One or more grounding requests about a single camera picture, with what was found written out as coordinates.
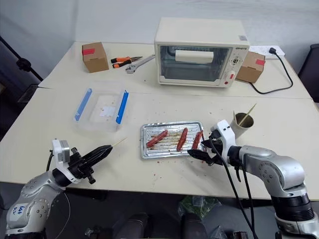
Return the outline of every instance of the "sausage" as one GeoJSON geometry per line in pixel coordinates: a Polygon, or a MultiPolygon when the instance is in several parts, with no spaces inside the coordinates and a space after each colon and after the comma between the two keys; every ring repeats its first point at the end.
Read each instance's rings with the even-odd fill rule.
{"type": "Polygon", "coordinates": [[[168,130],[164,130],[162,133],[160,133],[158,136],[151,139],[149,142],[147,142],[146,147],[152,147],[154,144],[162,140],[164,137],[166,137],[168,134],[168,130]]]}
{"type": "Polygon", "coordinates": [[[184,128],[183,133],[181,133],[179,142],[177,144],[177,148],[176,148],[177,151],[181,151],[181,148],[183,147],[183,144],[186,141],[187,132],[188,132],[188,128],[184,128]]]}
{"type": "Polygon", "coordinates": [[[193,146],[191,147],[191,149],[197,149],[200,138],[203,136],[203,131],[201,132],[197,132],[196,137],[194,139],[194,143],[193,146]]]}

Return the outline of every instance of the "pliers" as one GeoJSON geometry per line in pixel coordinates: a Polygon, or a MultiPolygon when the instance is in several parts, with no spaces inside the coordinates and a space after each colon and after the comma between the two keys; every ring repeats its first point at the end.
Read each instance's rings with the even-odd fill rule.
{"type": "Polygon", "coordinates": [[[118,57],[111,60],[113,64],[113,68],[119,68],[121,66],[125,66],[127,64],[131,64],[132,62],[142,58],[142,56],[135,56],[135,57],[118,57]]]}

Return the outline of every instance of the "white wall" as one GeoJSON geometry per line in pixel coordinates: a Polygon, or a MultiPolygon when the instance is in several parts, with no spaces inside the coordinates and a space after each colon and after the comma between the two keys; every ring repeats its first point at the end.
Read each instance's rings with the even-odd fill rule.
{"type": "Polygon", "coordinates": [[[319,43],[318,0],[80,0],[78,41],[152,43],[161,16],[242,20],[255,45],[279,45],[298,72],[319,43]]]}
{"type": "Polygon", "coordinates": [[[0,0],[0,34],[46,77],[73,40],[152,43],[161,16],[240,19],[297,72],[319,43],[319,0],[0,0]]]}
{"type": "Polygon", "coordinates": [[[0,0],[0,35],[46,77],[74,41],[77,0],[0,0]]]}

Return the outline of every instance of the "paper cup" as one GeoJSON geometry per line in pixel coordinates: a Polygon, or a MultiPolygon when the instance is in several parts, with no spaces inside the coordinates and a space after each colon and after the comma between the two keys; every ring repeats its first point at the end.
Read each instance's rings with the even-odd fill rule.
{"type": "Polygon", "coordinates": [[[241,124],[241,126],[238,125],[238,123],[242,120],[243,117],[245,117],[246,113],[237,113],[236,114],[236,120],[233,119],[233,121],[230,124],[231,129],[235,133],[235,138],[238,138],[241,136],[246,130],[248,130],[250,127],[254,125],[254,119],[249,115],[246,117],[245,121],[241,124]]]}

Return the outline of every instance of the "table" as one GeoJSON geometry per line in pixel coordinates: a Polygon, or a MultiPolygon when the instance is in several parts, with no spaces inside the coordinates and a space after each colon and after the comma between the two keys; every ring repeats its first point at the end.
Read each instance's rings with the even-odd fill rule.
{"type": "MultiPolygon", "coordinates": [[[[88,74],[88,70],[82,62],[81,47],[83,44],[87,44],[87,42],[75,42],[51,74],[39,86],[52,89],[71,89],[74,87],[79,89],[86,88],[94,80],[119,80],[125,83],[130,92],[134,93],[311,99],[285,58],[283,61],[294,81],[294,87],[287,91],[260,95],[248,83],[239,81],[235,81],[230,88],[160,85],[156,78],[155,60],[143,65],[134,74],[127,74],[125,67],[113,69],[110,63],[111,68],[108,71],[88,74]]],[[[109,61],[119,56],[147,57],[154,54],[154,46],[149,44],[103,43],[103,46],[109,61]]],[[[287,87],[290,82],[279,60],[267,60],[265,70],[255,85],[260,91],[269,91],[287,87]]]]}
{"type": "MultiPolygon", "coordinates": [[[[77,65],[80,62],[68,60],[75,54],[72,51],[76,45],[78,43],[73,45],[50,76],[41,83],[42,87],[51,89],[37,89],[0,142],[0,181],[25,183],[41,174],[45,170],[54,138],[68,140],[70,147],[77,147],[84,155],[100,145],[113,144],[128,137],[94,167],[95,184],[90,185],[87,180],[83,180],[72,187],[233,197],[225,170],[220,166],[209,167],[187,156],[142,159],[140,127],[152,122],[198,120],[203,123],[204,135],[208,136],[210,127],[219,120],[231,121],[233,109],[245,112],[257,103],[252,112],[255,125],[237,140],[237,144],[268,148],[279,155],[288,155],[299,160],[306,171],[309,198],[319,199],[319,162],[316,160],[319,113],[295,75],[294,87],[281,94],[274,93],[276,97],[273,94],[255,95],[250,86],[246,88],[248,85],[240,82],[235,82],[228,91],[218,91],[215,88],[162,87],[154,81],[154,77],[143,76],[144,66],[152,67],[151,65],[139,68],[130,75],[132,78],[121,69],[85,73],[84,68],[77,65]],[[61,72],[68,77],[61,79],[61,72]],[[79,130],[72,121],[79,101],[90,85],[90,79],[103,80],[106,85],[111,80],[118,80],[130,92],[121,128],[116,133],[88,133],[79,130]],[[247,93],[234,89],[236,87],[241,87],[247,93]]],[[[112,51],[127,48],[133,52],[136,47],[134,44],[121,44],[123,47],[120,44],[115,45],[117,47],[112,48],[112,51]]],[[[150,49],[148,45],[138,47],[150,49]]],[[[136,53],[122,54],[138,56],[136,53]]],[[[268,68],[277,69],[277,64],[274,60],[267,62],[265,71],[271,72],[268,68]]],[[[283,78],[279,72],[278,67],[278,71],[270,75],[278,82],[283,78]]],[[[267,90],[266,85],[261,82],[260,88],[264,87],[261,90],[267,90]]],[[[233,169],[231,174],[239,196],[247,198],[244,183],[237,182],[233,169]]],[[[248,175],[248,180],[253,198],[270,198],[261,180],[252,175],[248,175]]]]}

